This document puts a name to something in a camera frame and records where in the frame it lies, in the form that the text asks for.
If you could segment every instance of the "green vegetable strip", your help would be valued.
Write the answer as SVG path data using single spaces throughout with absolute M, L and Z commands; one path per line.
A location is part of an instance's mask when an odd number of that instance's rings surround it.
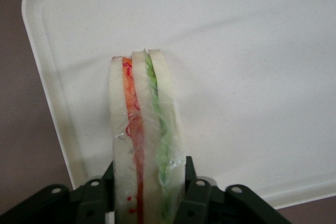
M 160 145 L 158 148 L 158 151 L 156 153 L 156 162 L 157 165 L 159 166 L 159 180 L 160 184 L 162 185 L 163 188 L 163 195 L 165 198 L 164 206 L 162 209 L 162 215 L 163 218 L 166 217 L 167 212 L 169 211 L 169 205 L 170 205 L 170 199 L 169 199 L 169 193 L 167 191 L 167 188 L 165 187 L 167 178 L 167 165 L 168 165 L 168 151 L 169 151 L 169 139 L 170 139 L 170 134 L 167 128 L 167 124 L 162 118 L 162 113 L 160 110 L 159 106 L 159 94 L 158 94 L 158 85 L 157 85 L 157 79 L 153 67 L 153 62 L 151 60 L 151 57 L 149 54 L 147 54 L 146 51 L 146 67 L 147 67 L 147 75 L 149 77 L 149 82 L 150 82 L 150 87 L 153 93 L 153 98 L 152 98 L 152 104 L 154 108 L 154 112 L 159 115 L 159 121 L 160 121 L 160 132 L 161 132 L 161 139 L 160 139 Z

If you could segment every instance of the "food item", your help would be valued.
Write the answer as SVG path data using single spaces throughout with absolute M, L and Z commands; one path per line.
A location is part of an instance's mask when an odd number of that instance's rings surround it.
M 118 223 L 172 223 L 185 153 L 174 89 L 159 50 L 113 57 L 109 101 Z

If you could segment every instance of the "carrot strip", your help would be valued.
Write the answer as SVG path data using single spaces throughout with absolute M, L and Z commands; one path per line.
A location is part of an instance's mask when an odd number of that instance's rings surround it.
M 137 209 L 129 209 L 129 213 L 137 213 L 138 224 L 143 224 L 144 133 L 141 111 L 135 92 L 131 59 L 122 59 L 122 71 L 123 86 L 129 120 L 129 124 L 125 131 L 133 142 L 134 162 L 136 166 L 138 180 L 138 193 L 136 196 Z

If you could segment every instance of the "white tray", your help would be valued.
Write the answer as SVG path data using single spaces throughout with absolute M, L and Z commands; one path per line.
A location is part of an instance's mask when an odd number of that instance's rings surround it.
M 276 208 L 336 195 L 335 0 L 23 0 L 74 187 L 112 160 L 112 56 L 161 49 L 187 154 Z

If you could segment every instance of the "brown table surface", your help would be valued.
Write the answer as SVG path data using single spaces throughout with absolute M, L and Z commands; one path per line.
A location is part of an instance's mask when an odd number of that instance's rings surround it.
M 0 0 L 0 214 L 43 187 L 71 188 L 21 16 Z M 280 209 L 294 224 L 336 223 L 336 197 Z

